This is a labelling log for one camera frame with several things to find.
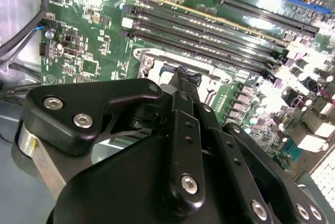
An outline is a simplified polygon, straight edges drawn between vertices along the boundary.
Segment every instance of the screw hole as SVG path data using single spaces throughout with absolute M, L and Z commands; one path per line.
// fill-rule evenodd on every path
M 186 126 L 189 127 L 189 128 L 193 127 L 193 125 L 190 122 L 186 122 Z
M 230 143 L 229 141 L 226 142 L 227 146 L 229 146 L 230 148 L 233 148 L 234 146 L 232 145 L 232 143 Z
M 193 144 L 193 140 L 190 137 L 186 137 L 185 140 L 187 141 L 187 143 Z
M 238 159 L 234 159 L 234 162 L 235 162 L 235 164 L 238 165 L 238 166 L 241 166 L 241 165 L 242 165 L 241 162 L 240 162 Z

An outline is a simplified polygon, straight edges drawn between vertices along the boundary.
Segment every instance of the black plastic bracket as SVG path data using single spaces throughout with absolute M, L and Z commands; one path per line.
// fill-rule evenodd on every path
M 62 152 L 84 155 L 112 131 L 109 121 L 113 116 L 117 120 L 114 112 L 128 105 L 154 103 L 162 96 L 162 90 L 148 79 L 42 86 L 27 94 L 22 119 L 28 131 Z M 43 104 L 48 97 L 60 99 L 63 107 L 48 109 Z M 92 126 L 76 126 L 73 119 L 78 114 L 89 115 Z M 105 115 L 110 115 L 108 122 L 103 122 Z M 107 134 L 99 139 L 103 131 Z

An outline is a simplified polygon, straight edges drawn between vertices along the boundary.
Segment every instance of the microchip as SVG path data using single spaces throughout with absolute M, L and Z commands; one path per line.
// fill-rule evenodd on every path
M 90 75 L 95 75 L 97 66 L 98 64 L 96 62 L 83 60 L 82 71 Z
M 237 123 L 238 120 L 236 120 L 235 118 L 230 118 L 230 117 L 227 117 L 226 121 L 225 121 L 225 124 L 228 124 L 228 123 Z
M 302 40 L 300 41 L 300 43 L 301 43 L 302 45 L 306 45 L 307 40 L 306 40 L 306 39 L 302 39 Z
M 103 16 L 102 22 L 103 22 L 105 27 L 108 27 L 109 23 L 110 23 L 110 19 L 108 17 Z
M 197 10 L 202 12 L 202 13 L 206 13 L 207 12 L 207 8 L 204 4 L 198 4 L 197 6 Z
M 286 42 L 291 42 L 291 41 L 293 41 L 293 39 L 294 39 L 294 36 L 292 36 L 290 34 L 286 34 L 283 38 L 283 40 L 286 41 Z
M 100 22 L 100 14 L 98 12 L 95 12 L 92 16 L 92 22 L 98 24 Z
M 262 141 L 265 142 L 265 143 L 267 143 L 269 140 L 270 140 L 270 138 L 267 137 L 267 136 L 263 137 L 263 139 L 262 139 Z
M 240 118 L 241 114 L 238 113 L 237 111 L 231 110 L 230 112 L 228 112 L 228 116 L 231 118 Z
M 246 85 L 242 85 L 241 92 L 250 95 L 251 93 L 253 93 L 253 88 Z
M 208 8 L 207 13 L 212 16 L 216 16 L 216 14 L 218 13 L 218 10 L 216 8 Z
M 235 102 L 235 103 L 232 104 L 232 108 L 234 110 L 244 110 L 246 108 L 246 106 L 244 104 Z
M 246 96 L 246 95 L 243 95 L 243 94 L 238 94 L 237 97 L 236 97 L 237 101 L 242 102 L 244 104 L 248 103 L 250 99 L 251 99 L 250 96 Z
M 262 118 L 260 118 L 260 119 L 258 120 L 258 123 L 257 123 L 257 124 L 260 125 L 260 126 L 262 126 L 263 124 L 265 124 L 265 120 L 262 119 Z

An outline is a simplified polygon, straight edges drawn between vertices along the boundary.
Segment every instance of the integrated circuit chip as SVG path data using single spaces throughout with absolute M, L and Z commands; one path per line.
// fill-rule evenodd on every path
M 93 62 L 90 60 L 83 60 L 83 65 L 82 65 L 83 72 L 90 74 L 90 75 L 95 75 L 97 67 L 98 67 L 97 62 Z

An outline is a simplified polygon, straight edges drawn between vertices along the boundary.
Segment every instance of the green circuit board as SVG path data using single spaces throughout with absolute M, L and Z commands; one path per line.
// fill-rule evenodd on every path
M 233 121 L 248 125 L 259 93 L 281 97 L 291 88 L 291 74 L 289 81 L 273 81 L 288 52 L 314 54 L 322 61 L 319 69 L 332 71 L 335 0 L 233 1 L 50 0 L 45 32 L 52 36 L 46 33 L 40 45 L 42 81 L 50 85 L 137 78 L 142 63 L 135 50 L 159 49 L 224 73 L 228 78 L 216 77 L 220 85 L 209 105 L 224 124 L 238 100 L 245 106 Z M 237 99 L 245 86 L 250 88 L 248 97 Z M 314 93 L 304 92 L 316 100 Z M 286 127 L 302 115 L 298 108 L 275 113 L 285 118 Z M 251 136 L 270 155 L 285 147 L 273 134 L 273 114 L 266 110 L 258 115 L 263 126 L 250 125 Z

